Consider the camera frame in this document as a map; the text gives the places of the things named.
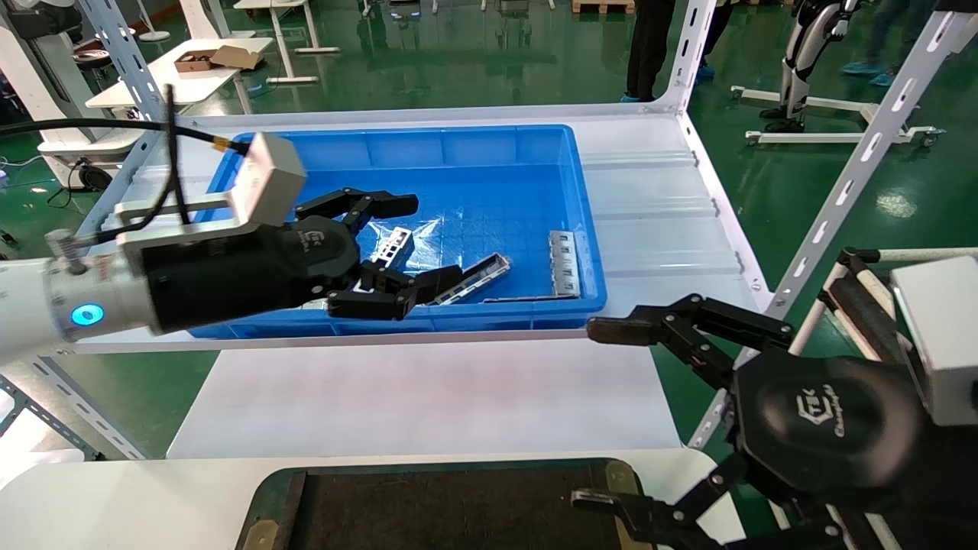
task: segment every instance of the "green floor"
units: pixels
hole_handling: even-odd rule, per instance
[[[233,29],[255,28],[271,35],[271,22],[262,14],[249,20],[230,8]],[[266,54],[268,67],[248,75],[255,111],[264,113],[416,109],[491,105],[542,105],[616,101],[623,91],[628,60],[631,16],[597,14],[572,16],[569,2],[558,0],[555,11],[533,0],[529,17],[503,16],[490,1],[485,14],[475,0],[447,0],[437,16],[425,0],[419,21],[397,22],[385,5],[375,5],[364,20],[352,1],[317,0],[314,3],[319,35],[325,45],[342,48],[334,57],[293,58],[299,75],[319,75],[321,82],[300,87],[269,88],[264,79],[280,73],[274,49]],[[685,12],[678,2],[675,21]],[[407,14],[416,9],[400,9]],[[860,11],[854,31],[844,43],[832,44],[815,71],[813,95],[847,100],[879,100],[882,91],[866,81],[843,77],[838,68],[859,58],[873,8]],[[290,47],[305,45],[305,21],[294,13],[283,21]],[[730,27],[709,62],[715,81],[697,88],[689,105],[691,116],[710,158],[724,182],[740,223],[775,285],[819,210],[828,190],[848,159],[844,145],[748,148],[745,130],[760,129],[755,106],[731,101],[730,86],[775,90],[784,45],[790,32],[790,9],[780,6],[737,7]],[[182,21],[161,25],[174,36],[158,45],[143,45],[154,57],[179,42],[186,33]],[[673,44],[678,40],[678,24]],[[896,44],[890,44],[890,51]],[[972,75],[978,73],[974,51],[950,59],[941,69],[914,114],[913,122],[948,130],[932,150],[912,145],[891,150],[848,223],[833,244],[867,248],[973,246],[978,241],[974,210],[978,205],[978,170],[974,143],[978,139],[978,109]],[[233,86],[194,108],[194,115],[239,114],[241,105]],[[846,118],[809,118],[813,131],[854,131]],[[0,155],[10,160],[33,155],[37,138],[0,142]],[[94,198],[76,195],[65,208],[45,205],[55,189],[42,164],[13,173],[15,183],[0,190],[0,228],[22,242],[19,257],[46,253],[43,235],[57,227],[76,228]],[[64,196],[56,199],[59,204]],[[827,265],[815,279],[821,280]],[[800,298],[810,303],[810,290]],[[791,320],[797,321],[795,311]],[[832,354],[849,351],[831,327],[823,327],[809,352]],[[712,391],[689,370],[661,349],[654,349],[656,365],[680,429],[687,438],[699,421]],[[200,388],[216,353],[159,353],[117,356],[68,357],[64,364],[113,415],[116,415],[156,455],[162,455]],[[6,367],[22,385],[36,384],[23,368]],[[65,412],[48,392],[39,399],[56,412]],[[86,436],[96,436],[84,427]],[[714,457],[722,443],[709,449]],[[744,495],[750,497],[749,491]],[[741,513],[754,531],[768,528],[763,501],[741,499]],[[753,504],[759,513],[751,513]]]

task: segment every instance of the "desk leg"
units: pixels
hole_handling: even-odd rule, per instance
[[[247,88],[245,88],[245,81],[242,79],[240,73],[235,74],[235,89],[238,90],[238,97],[242,100],[242,109],[245,115],[251,115],[251,99],[247,96]]]
[[[282,54],[282,65],[286,68],[286,76],[282,77],[270,77],[267,82],[269,84],[302,84],[307,82],[315,82],[315,76],[296,76],[295,71],[292,70],[292,60],[289,59],[289,48],[286,47],[286,38],[282,36],[282,26],[279,24],[279,15],[275,13],[275,8],[270,8],[268,10],[272,13],[272,27],[275,28],[275,40],[279,43],[279,53]]]
[[[306,24],[309,26],[309,39],[312,41],[312,48],[295,48],[296,54],[338,54],[339,48],[319,46],[319,36],[316,34],[316,24],[312,21],[312,9],[309,2],[302,5],[302,11],[306,15]]]

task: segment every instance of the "white table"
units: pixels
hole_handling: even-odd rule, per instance
[[[166,456],[680,445],[648,349],[574,339],[225,351]]]
[[[227,550],[255,489],[284,468],[557,458],[617,458],[646,494],[675,502],[714,463],[689,449],[560,455],[384,456],[90,462],[37,466],[0,490],[0,548]],[[721,542],[743,538],[726,495],[699,520]]]
[[[218,68],[201,72],[178,72],[174,63],[191,50],[216,50],[221,46],[244,48],[249,52],[263,52],[272,43],[271,38],[198,38],[188,40],[166,52],[150,63],[150,73],[156,85],[162,89],[166,84],[173,85],[174,102],[177,105],[192,105],[209,98],[228,80],[234,78],[235,87],[242,100],[246,115],[251,115],[251,103],[239,73],[241,69]],[[125,82],[117,82],[109,89],[85,102],[92,109],[111,109],[113,107],[132,107],[135,102]]]
[[[279,23],[277,9],[290,9],[302,6],[302,11],[306,16],[306,24],[309,26],[309,40],[312,42],[311,48],[295,48],[296,54],[337,54],[339,48],[321,47],[319,36],[316,33],[316,25],[312,21],[312,11],[309,8],[309,0],[241,0],[235,4],[236,10],[268,10],[272,14],[272,27],[275,29],[275,40],[279,43],[279,52],[282,53],[282,65],[286,68],[284,77],[270,77],[269,84],[301,84],[315,82],[319,80],[317,76],[296,76],[292,68],[292,60],[289,58],[289,48],[286,47],[286,39],[282,35],[282,25]]]

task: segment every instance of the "blue plastic bin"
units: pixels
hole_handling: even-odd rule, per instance
[[[308,180],[299,202],[342,187],[414,193],[412,216],[373,220],[361,233],[368,258],[394,227],[414,232],[405,271],[467,268],[498,252],[512,260],[499,282],[467,302],[418,306],[404,321],[331,318],[323,310],[287,309],[194,329],[198,338],[246,339],[436,331],[563,329],[584,326],[607,294],[591,207],[573,131],[562,125],[283,132],[295,144]],[[238,136],[247,141],[252,134]],[[241,157],[228,153],[209,192],[227,190]],[[198,214],[224,219],[226,209]],[[575,235],[581,296],[568,300],[480,303],[486,298],[549,296],[551,231]]]

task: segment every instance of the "person's leg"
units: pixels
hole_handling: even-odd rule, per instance
[[[731,14],[734,12],[734,4],[732,0],[728,0],[726,4],[718,7],[713,12],[713,21],[710,22],[710,28],[706,31],[706,44],[703,46],[703,59],[710,55],[713,51],[713,47],[717,45],[717,41],[720,40],[720,35],[724,33],[727,29],[727,24],[731,21]]]
[[[703,45],[703,56],[699,58],[699,70],[696,72],[697,81],[700,78],[713,78],[717,73],[711,67],[706,64],[706,56],[710,55],[713,51],[713,47],[717,45],[717,41],[720,40],[720,35],[724,33],[727,28],[727,23],[731,20],[731,14],[734,12],[733,0],[728,0],[723,6],[718,6],[713,12],[713,21],[710,22],[710,28],[706,31],[706,43]]]
[[[867,63],[879,63],[879,55],[886,45],[886,35],[893,28],[893,23],[907,10],[911,2],[916,1],[918,0],[883,0],[883,4],[872,18],[869,42],[866,45]]]
[[[652,86],[655,77],[662,70],[668,49],[669,24],[672,22],[676,0],[645,0],[649,8],[647,23],[648,35],[642,50],[639,64],[639,101],[652,101]]]
[[[628,55],[628,79],[626,81],[626,98],[639,98],[639,73],[642,66],[642,55],[648,37],[648,26],[652,21],[652,13],[648,7],[649,0],[638,0],[635,4],[635,29],[632,32],[632,50]]]
[[[911,54],[913,44],[916,43],[920,33],[927,25],[927,20],[934,13],[935,0],[910,0],[910,8],[907,10],[907,22],[904,25],[903,42],[900,44],[900,57],[897,63],[890,68],[890,74],[896,75],[900,72],[907,56]]]
[[[886,67],[879,62],[879,56],[886,45],[886,35],[893,28],[893,24],[907,10],[910,2],[917,0],[882,0],[882,5],[872,18],[872,26],[869,28],[869,41],[866,45],[865,59],[861,62],[854,62],[842,68],[846,74],[865,74],[877,75],[886,71]]]

